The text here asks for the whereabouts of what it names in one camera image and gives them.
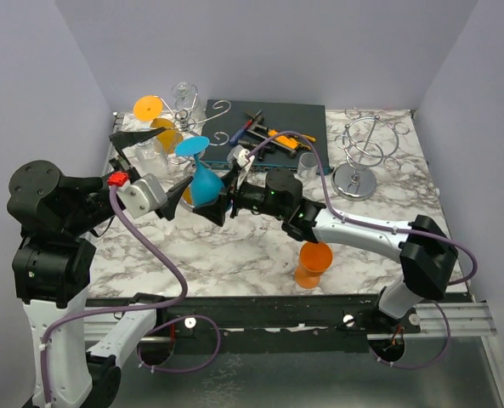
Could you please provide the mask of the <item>blue plastic goblet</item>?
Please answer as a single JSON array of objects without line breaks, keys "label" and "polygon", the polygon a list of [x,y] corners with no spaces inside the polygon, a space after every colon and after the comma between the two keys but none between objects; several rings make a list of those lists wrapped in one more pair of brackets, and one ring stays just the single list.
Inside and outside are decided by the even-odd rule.
[{"label": "blue plastic goblet", "polygon": [[177,156],[192,156],[195,160],[195,173],[190,184],[190,195],[195,207],[215,201],[224,183],[212,170],[206,168],[200,161],[199,154],[210,145],[204,136],[195,136],[183,140],[175,148]]}]

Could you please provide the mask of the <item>yellow plastic wine glass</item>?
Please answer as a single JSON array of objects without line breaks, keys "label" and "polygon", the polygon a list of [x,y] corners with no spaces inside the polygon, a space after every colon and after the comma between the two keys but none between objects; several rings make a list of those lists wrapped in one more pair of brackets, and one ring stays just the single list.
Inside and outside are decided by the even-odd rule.
[{"label": "yellow plastic wine glass", "polygon": [[174,123],[161,116],[165,108],[162,98],[156,95],[145,95],[138,99],[133,106],[134,116],[148,125],[148,128],[165,128],[165,131],[156,136],[156,141],[163,151],[170,155],[178,143],[183,140],[182,134],[177,130]]}]

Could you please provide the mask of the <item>ribbed clear glass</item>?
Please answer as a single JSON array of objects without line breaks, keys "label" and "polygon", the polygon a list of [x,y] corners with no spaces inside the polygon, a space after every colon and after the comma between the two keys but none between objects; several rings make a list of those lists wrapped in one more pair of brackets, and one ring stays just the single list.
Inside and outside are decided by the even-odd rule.
[{"label": "ribbed clear glass", "polygon": [[171,89],[175,98],[174,106],[177,118],[187,122],[199,122],[206,118],[205,108],[199,95],[198,87],[191,82],[179,82]]}]

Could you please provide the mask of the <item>clear wine glass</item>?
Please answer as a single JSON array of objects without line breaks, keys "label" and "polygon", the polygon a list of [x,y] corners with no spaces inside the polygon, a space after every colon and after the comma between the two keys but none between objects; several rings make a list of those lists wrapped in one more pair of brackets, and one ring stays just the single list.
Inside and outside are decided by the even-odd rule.
[{"label": "clear wine glass", "polygon": [[167,157],[156,137],[137,143],[134,146],[134,151],[140,166],[146,173],[151,173],[158,178],[167,174]]}]

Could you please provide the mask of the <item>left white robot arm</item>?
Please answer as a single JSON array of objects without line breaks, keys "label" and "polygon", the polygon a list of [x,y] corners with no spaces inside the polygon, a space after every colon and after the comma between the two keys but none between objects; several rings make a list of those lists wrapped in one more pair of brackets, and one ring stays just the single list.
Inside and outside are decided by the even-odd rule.
[{"label": "left white robot arm", "polygon": [[127,147],[152,140],[156,130],[118,131],[113,171],[102,177],[63,174],[50,161],[31,161],[12,175],[8,213],[21,226],[22,241],[12,269],[17,297],[28,317],[34,344],[34,407],[107,407],[116,397],[122,367],[147,333],[167,329],[164,309],[173,300],[137,295],[110,308],[121,315],[100,344],[87,348],[84,321],[99,224],[118,217],[124,224],[147,213],[174,218],[187,180],[164,190],[152,175],[140,175],[125,156]]}]

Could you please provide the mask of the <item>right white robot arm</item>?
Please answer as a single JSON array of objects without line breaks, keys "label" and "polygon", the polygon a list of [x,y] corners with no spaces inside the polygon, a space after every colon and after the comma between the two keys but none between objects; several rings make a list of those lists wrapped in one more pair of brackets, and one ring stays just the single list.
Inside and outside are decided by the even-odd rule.
[{"label": "right white robot arm", "polygon": [[443,299],[458,257],[455,245],[430,217],[395,223],[347,215],[305,198],[302,182],[287,169],[269,170],[262,186],[247,182],[239,166],[223,177],[197,170],[190,193],[194,213],[218,226],[246,209],[279,219],[297,241],[357,247],[399,263],[401,276],[381,291],[370,314],[372,326],[382,333],[399,326],[422,300]]}]

